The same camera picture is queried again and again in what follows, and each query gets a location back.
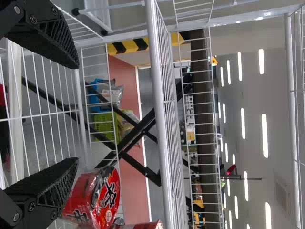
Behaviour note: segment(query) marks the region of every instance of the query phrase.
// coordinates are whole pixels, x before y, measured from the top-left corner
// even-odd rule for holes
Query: yellow and black striped barrier
[[[187,32],[172,33],[172,46],[178,46],[178,41],[180,44],[183,44],[185,40],[188,40]],[[111,56],[120,53],[132,53],[137,51],[148,50],[148,37],[109,43],[107,44],[107,48],[108,54]]]

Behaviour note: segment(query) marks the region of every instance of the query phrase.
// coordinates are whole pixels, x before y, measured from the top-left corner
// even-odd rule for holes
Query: screw
[[[15,6],[14,9],[15,9],[16,14],[20,14],[21,13],[20,8],[18,6]]]
[[[28,211],[29,211],[29,212],[34,211],[35,207],[36,207],[35,202],[31,202],[30,205],[29,205],[29,207],[28,207]]]
[[[31,16],[30,16],[30,22],[31,22],[33,25],[37,25],[37,19],[35,18],[34,15],[31,15]]]
[[[20,217],[19,213],[16,213],[16,214],[14,215],[13,221],[14,221],[14,222],[17,222],[17,221],[19,220],[19,217]]]
[[[55,7],[52,7],[52,13],[54,14],[54,16],[57,15],[57,9]]]
[[[51,213],[51,220],[55,220],[56,215],[57,215],[57,212],[56,212],[56,211],[53,211],[53,212]]]

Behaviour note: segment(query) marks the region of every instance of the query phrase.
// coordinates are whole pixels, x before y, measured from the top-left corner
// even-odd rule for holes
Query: yellow plastic basket
[[[112,124],[112,113],[100,113],[94,116],[95,122],[95,130],[97,132],[108,132],[113,131]],[[119,130],[118,130],[118,115],[114,113],[114,123],[115,123],[115,133],[116,133],[116,141],[118,144],[120,142],[119,139]],[[109,140],[114,141],[114,132],[103,133]]]

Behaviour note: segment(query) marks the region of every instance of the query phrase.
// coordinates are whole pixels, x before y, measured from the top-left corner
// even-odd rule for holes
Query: ceiling light
[[[223,152],[224,147],[223,147],[223,138],[220,139],[220,150]]]
[[[227,70],[228,70],[228,84],[231,84],[231,69],[230,69],[230,61],[227,60]]]
[[[220,106],[220,102],[218,102],[218,117],[219,117],[219,119],[221,119],[221,106]]]
[[[224,69],[220,67],[220,75],[221,75],[221,86],[224,86]]]
[[[262,114],[262,132],[263,132],[263,155],[268,158],[268,130],[267,116]]]
[[[225,161],[228,163],[229,162],[229,157],[228,157],[228,144],[225,143]]]
[[[260,49],[258,51],[259,58],[259,73],[262,75],[265,73],[265,62],[264,62],[264,50]]]
[[[244,197],[249,201],[249,188],[248,188],[248,173],[244,172]]]
[[[224,209],[227,208],[227,200],[226,200],[226,197],[225,197],[225,192],[224,192]]]
[[[266,229],[271,229],[271,207],[266,202]]]
[[[243,80],[243,70],[242,70],[242,54],[239,52],[237,54],[238,59],[238,75],[239,75],[239,81]]]
[[[242,137],[243,139],[246,139],[246,129],[244,125],[244,109],[241,109],[241,120],[242,120]]]
[[[237,200],[237,196],[234,197],[235,200],[235,216],[238,219],[238,200]]]
[[[224,115],[224,123],[226,123],[227,117],[226,117],[226,114],[225,114],[225,104],[223,104],[223,115]]]
[[[233,162],[233,165],[236,165],[235,154],[232,155],[232,162]]]
[[[230,190],[230,180],[227,179],[227,186],[228,186],[228,196],[231,195],[231,190]]]
[[[230,229],[232,229],[232,212],[229,211],[229,224],[230,224]]]

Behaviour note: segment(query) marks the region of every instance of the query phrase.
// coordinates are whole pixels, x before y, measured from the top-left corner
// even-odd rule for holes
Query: white wire rack
[[[215,119],[214,78],[210,29],[188,31],[191,48],[181,51],[179,44],[180,73],[183,91],[184,130],[186,159],[189,163],[189,190],[191,199],[191,227],[219,224],[224,228],[222,194],[219,171],[219,155]],[[190,59],[190,71],[183,71],[182,59]],[[193,91],[185,92],[185,85],[193,85]],[[194,210],[194,205],[204,207],[205,212]]]
[[[117,139],[117,116],[115,116],[115,112],[113,110],[113,102],[112,96],[110,96],[110,100],[107,102],[99,101],[98,103],[90,103],[90,96],[104,95],[105,91],[102,90],[95,94],[90,94],[88,92],[89,86],[100,86],[103,85],[106,87],[106,90],[109,90],[109,94],[112,94],[111,80],[110,80],[110,72],[109,72],[109,63],[108,63],[108,51],[107,45],[95,45],[81,48],[81,65],[82,65],[82,74],[83,74],[83,87],[84,87],[84,95],[85,95],[85,107],[86,107],[86,119],[87,119],[87,129],[88,129],[88,140],[90,143],[90,153],[91,156],[95,152],[101,154],[103,148],[104,153],[113,153],[115,155],[114,159],[105,159],[105,155],[102,155],[104,158],[102,162],[105,162],[106,165],[113,165],[118,169],[120,176],[120,166],[119,166],[119,157],[118,157],[118,139]],[[102,82],[97,82],[95,84],[89,84],[95,79],[101,79]],[[93,107],[103,107],[108,106],[108,111],[104,111],[103,113],[97,113],[92,110]],[[98,126],[108,126],[110,129],[98,129]],[[103,134],[108,137],[109,140],[99,140],[95,138],[94,134]],[[114,143],[115,149],[109,151],[104,143]],[[118,209],[117,217],[123,218],[123,207],[122,207],[122,197],[120,197],[120,206]]]
[[[170,33],[155,0],[147,0],[146,17],[155,96],[165,226],[187,225],[183,165]]]
[[[215,0],[173,0],[176,24],[201,21],[207,24],[211,18]]]
[[[0,122],[8,127],[1,131],[8,131],[11,169],[0,167],[1,188],[66,158],[84,158],[85,152],[78,70],[67,69],[11,41],[7,44],[7,52],[0,52],[0,82],[8,93],[7,118]],[[49,228],[62,226],[58,220]]]
[[[85,9],[78,10],[79,14],[86,15],[107,32],[113,32],[108,0],[84,0],[84,4]]]
[[[102,42],[103,38],[101,35],[93,31],[87,25],[77,20],[75,17],[71,16],[69,13],[64,11],[62,8],[57,8],[63,13],[65,20],[69,26],[72,37],[75,42],[75,46],[83,46],[89,44],[89,40],[95,40],[96,43]]]
[[[304,6],[285,17],[290,136],[294,176],[295,227],[304,228],[305,187],[305,54]]]

